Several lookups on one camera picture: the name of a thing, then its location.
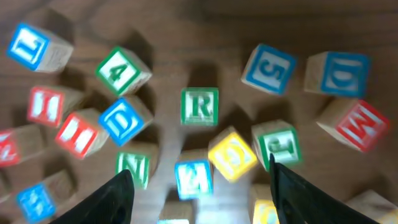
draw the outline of yellow block face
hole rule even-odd
[[[230,182],[257,164],[257,157],[237,133],[231,133],[209,151],[209,160]]]
[[[278,214],[272,201],[256,201],[254,206],[253,224],[279,224]]]

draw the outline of wooden table surface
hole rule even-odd
[[[29,90],[61,84],[87,92],[86,107],[106,109],[115,97],[95,78],[95,68],[115,45],[134,50],[154,72],[137,95],[155,114],[154,123],[136,139],[157,142],[160,164],[147,190],[138,190],[132,223],[155,223],[170,190],[174,162],[181,150],[207,147],[223,128],[234,125],[250,140],[253,124],[272,119],[291,122],[298,131],[305,162],[294,171],[338,200],[372,188],[398,202],[398,2],[396,0],[2,0],[0,1],[0,128],[27,124]],[[33,73],[5,56],[20,21],[48,28],[72,41],[75,51],[62,73]],[[249,54],[264,43],[293,55],[297,68],[283,97],[257,91],[240,81]],[[334,140],[315,123],[330,101],[303,91],[306,58],[338,50],[371,57],[366,100],[391,120],[392,129],[368,154]],[[218,86],[220,125],[180,125],[180,90]],[[114,175],[112,142],[84,161],[57,147],[36,159],[3,169],[13,196],[0,204],[1,221],[21,218],[15,194],[59,169],[78,183],[74,206]],[[213,197],[195,201],[197,223],[246,224],[248,188],[268,182],[257,167],[235,184],[215,171]]]

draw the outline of wooden block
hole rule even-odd
[[[118,152],[116,174],[124,169],[131,172],[136,189],[146,189],[159,163],[159,147],[156,144],[133,142]]]
[[[249,217],[252,224],[279,223],[269,185],[254,184],[251,186],[249,193]]]
[[[55,141],[79,159],[100,150],[109,134],[98,124],[100,113],[93,108],[68,116]]]
[[[218,88],[183,89],[181,124],[216,126],[218,124]]]
[[[82,92],[63,86],[35,86],[30,90],[27,119],[58,128],[83,97]]]
[[[36,124],[0,132],[0,167],[19,164],[43,151],[42,133]]]
[[[193,206],[191,202],[165,202],[159,215],[158,224],[194,224]]]
[[[62,70],[73,52],[72,44],[38,27],[21,23],[11,40],[7,54],[35,72]]]
[[[230,182],[238,180],[257,164],[257,157],[233,127],[209,143],[209,160]]]
[[[17,203],[29,223],[37,223],[55,215],[57,209],[73,196],[70,177],[61,171],[17,194]]]
[[[136,96],[122,97],[100,117],[99,124],[118,146],[123,146],[151,124],[154,117]]]
[[[180,200],[213,194],[213,166],[208,159],[208,149],[183,151],[174,171]]]
[[[152,71],[132,51],[115,47],[96,70],[96,76],[117,96],[134,93],[152,76]]]
[[[308,58],[304,90],[361,98],[368,73],[369,59],[365,55],[323,52]]]
[[[373,190],[368,190],[356,196],[346,204],[379,223],[398,223],[398,207]]]
[[[340,142],[367,152],[388,130],[389,121],[363,100],[340,98],[318,118],[318,125]]]
[[[270,121],[252,127],[253,145],[266,170],[273,153],[276,162],[294,164],[302,160],[295,128],[282,120]]]
[[[296,60],[292,56],[260,44],[250,55],[242,82],[266,93],[282,95],[295,64]]]

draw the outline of blue number 5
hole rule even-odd
[[[260,62],[259,69],[260,72],[263,73],[265,76],[276,77],[277,80],[280,80],[282,78],[282,75],[285,73],[284,67],[276,64],[271,65],[268,60],[263,60],[262,62]]]

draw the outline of toy block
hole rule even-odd
[[[266,93],[282,95],[296,60],[273,47],[258,45],[250,55],[242,82]]]
[[[99,117],[98,122],[118,146],[123,146],[151,124],[153,119],[138,97],[129,96],[118,99]]]
[[[398,223],[398,207],[373,190],[365,191],[346,204],[381,224]]]
[[[35,86],[30,90],[27,119],[58,128],[83,97],[82,92],[62,86]]]
[[[61,171],[21,191],[17,195],[17,203],[25,219],[29,223],[37,223],[54,216],[57,208],[73,194],[72,182],[67,173]]]
[[[65,67],[73,52],[66,40],[47,30],[21,23],[7,50],[23,66],[35,72],[56,72]]]
[[[271,187],[254,184],[249,193],[249,217],[252,224],[279,224],[278,214],[272,201]]]
[[[96,76],[117,96],[134,93],[152,76],[152,71],[132,51],[115,47],[96,70]]]
[[[43,137],[36,124],[0,132],[0,167],[19,164],[43,151]]]
[[[165,202],[159,215],[158,224],[195,223],[191,202]]]
[[[363,100],[340,98],[318,118],[318,125],[334,138],[367,152],[388,130],[389,121]]]
[[[180,200],[213,194],[213,166],[208,159],[208,149],[182,152],[174,169]]]
[[[293,164],[302,160],[295,128],[282,120],[270,121],[252,127],[254,149],[266,170],[271,153],[276,162]]]
[[[369,59],[365,55],[323,52],[307,60],[304,90],[361,98],[365,94]]]
[[[256,155],[233,127],[225,129],[209,143],[208,157],[230,182],[235,182],[257,164]]]
[[[218,124],[218,89],[183,89],[181,92],[181,124],[216,126]]]
[[[134,187],[146,189],[155,174],[159,162],[159,147],[156,144],[134,142],[126,150],[118,152],[116,174],[124,169],[131,172]]]
[[[55,142],[79,159],[99,151],[109,137],[97,123],[99,116],[100,113],[93,108],[71,113],[55,137]]]

